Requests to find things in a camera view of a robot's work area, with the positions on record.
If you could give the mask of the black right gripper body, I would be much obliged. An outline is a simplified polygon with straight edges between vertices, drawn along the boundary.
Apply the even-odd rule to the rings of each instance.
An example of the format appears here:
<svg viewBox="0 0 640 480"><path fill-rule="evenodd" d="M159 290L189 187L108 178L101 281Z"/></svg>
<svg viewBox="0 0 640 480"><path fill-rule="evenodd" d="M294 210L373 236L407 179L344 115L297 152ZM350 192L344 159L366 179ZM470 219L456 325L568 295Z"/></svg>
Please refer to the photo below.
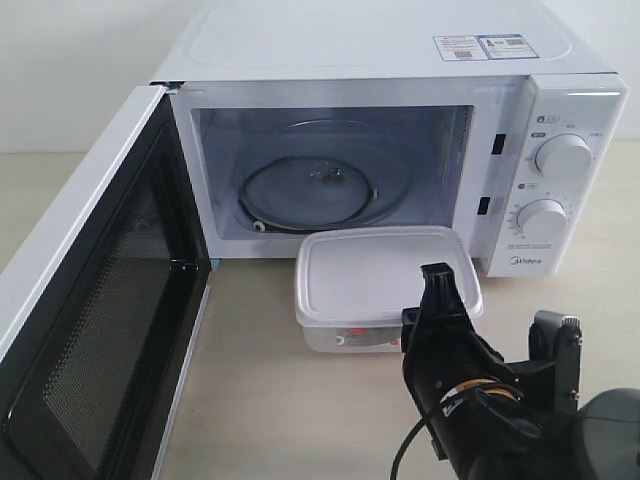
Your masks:
<svg viewBox="0 0 640 480"><path fill-rule="evenodd" d="M416 325L403 378L436 450L523 450L525 408L516 374L460 325Z"/></svg>

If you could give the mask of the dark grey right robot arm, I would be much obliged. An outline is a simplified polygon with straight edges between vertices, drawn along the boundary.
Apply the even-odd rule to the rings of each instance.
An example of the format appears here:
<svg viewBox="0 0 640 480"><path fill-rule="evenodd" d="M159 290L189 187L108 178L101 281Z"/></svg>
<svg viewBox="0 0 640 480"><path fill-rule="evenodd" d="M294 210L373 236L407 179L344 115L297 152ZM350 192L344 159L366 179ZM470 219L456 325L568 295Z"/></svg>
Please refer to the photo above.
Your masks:
<svg viewBox="0 0 640 480"><path fill-rule="evenodd" d="M578 401L577 318L538 311L528 357L507 362L475 330L453 269L422 267L418 306L402 313L404 383L436 456L460 479L635 479L639 392Z"/></svg>

